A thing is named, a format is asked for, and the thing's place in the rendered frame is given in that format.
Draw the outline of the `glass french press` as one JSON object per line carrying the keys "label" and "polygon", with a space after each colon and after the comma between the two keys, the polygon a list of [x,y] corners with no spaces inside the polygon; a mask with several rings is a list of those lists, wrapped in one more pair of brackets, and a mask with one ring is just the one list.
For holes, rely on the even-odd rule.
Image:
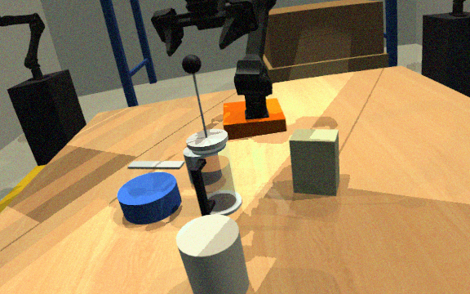
{"label": "glass french press", "polygon": [[228,133],[222,129],[206,129],[195,73],[202,62],[194,54],[182,60],[185,72],[193,74],[197,102],[204,131],[199,131],[186,140],[193,167],[190,170],[193,186],[202,216],[234,213],[242,205],[237,192],[233,165],[228,147]]}

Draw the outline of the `blue short cylinder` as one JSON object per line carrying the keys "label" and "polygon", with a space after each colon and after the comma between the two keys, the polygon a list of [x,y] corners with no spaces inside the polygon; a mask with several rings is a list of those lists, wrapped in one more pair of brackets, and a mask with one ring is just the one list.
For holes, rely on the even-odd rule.
{"label": "blue short cylinder", "polygon": [[117,199],[125,218],[136,225],[164,220],[182,201],[176,178],[167,172],[149,172],[129,180]]}

